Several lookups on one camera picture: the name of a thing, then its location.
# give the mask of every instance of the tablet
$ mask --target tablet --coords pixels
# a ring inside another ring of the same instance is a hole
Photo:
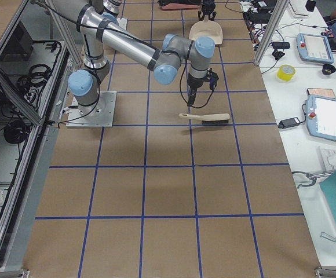
[[[326,36],[298,34],[297,49],[300,58],[304,61],[332,64],[333,53]]]
[[[336,98],[308,96],[306,114],[307,129],[312,136],[336,141]]]

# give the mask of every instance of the gray floor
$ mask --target gray floor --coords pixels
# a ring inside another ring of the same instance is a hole
[[[319,9],[322,16],[329,16],[330,13],[336,8],[335,0],[317,0],[316,7]]]

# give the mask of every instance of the white surface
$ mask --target white surface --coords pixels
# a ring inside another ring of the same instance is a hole
[[[298,22],[305,25],[325,26],[322,25],[324,21],[315,8],[315,11],[305,20],[296,20],[287,12],[280,22],[280,27]],[[296,49],[297,34],[300,32],[320,34],[324,31],[323,28],[310,28],[296,24],[279,30],[285,41],[290,42],[291,48],[285,50],[286,55],[280,59],[275,68],[263,74],[264,83],[277,122],[296,116],[303,120],[301,106],[307,99],[307,88],[331,88],[336,95],[336,72],[329,76],[323,75],[321,64],[302,61]],[[274,65],[275,59],[270,56],[272,51],[269,49],[262,59],[261,71]],[[336,67],[336,54],[334,54],[334,59]],[[295,75],[289,82],[282,81],[276,76],[279,66],[283,64],[290,64],[296,69]],[[310,136],[305,124],[280,130],[280,136],[292,171],[322,172],[325,166],[320,149],[330,149],[336,153],[336,142]],[[329,163],[336,167],[336,155],[329,158]],[[296,186],[301,181],[310,181],[300,174],[295,174],[293,177]],[[323,179],[319,179],[318,183],[312,187],[301,187],[298,189],[298,194],[321,266],[336,266],[336,242],[321,237],[322,232],[336,237],[333,216],[319,187],[321,181]]]

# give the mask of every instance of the robotic arm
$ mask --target robotic arm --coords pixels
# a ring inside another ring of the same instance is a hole
[[[109,72],[109,62],[103,50],[105,44],[153,71],[154,78],[164,85],[172,83],[183,59],[189,60],[188,106],[193,105],[196,91],[203,82],[210,82],[210,87],[214,90],[218,77],[208,70],[215,49],[211,38],[200,37],[192,41],[168,34],[160,50],[118,26],[116,16],[120,0],[56,0],[53,3],[60,15],[77,23],[77,31],[83,35],[85,46],[84,65],[96,73],[96,78],[103,80]],[[72,75],[70,81],[76,83],[81,74],[75,72]],[[78,103],[84,107],[94,104],[97,92],[89,94],[85,92],[84,86],[81,87],[83,89],[72,90],[75,91],[73,93]]]

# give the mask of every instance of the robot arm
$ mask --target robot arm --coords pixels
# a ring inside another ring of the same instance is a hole
[[[153,71],[154,78],[164,85],[174,80],[183,59],[189,60],[188,106],[192,106],[196,90],[209,81],[208,68],[215,49],[211,38],[200,37],[192,41],[169,34],[160,50],[117,25],[114,16],[119,13],[119,1],[56,0],[53,3],[61,15],[77,22],[77,30],[83,34],[85,44],[85,66],[100,72],[101,80],[109,69],[103,51],[105,44]],[[111,12],[110,16],[103,15],[104,8]]]

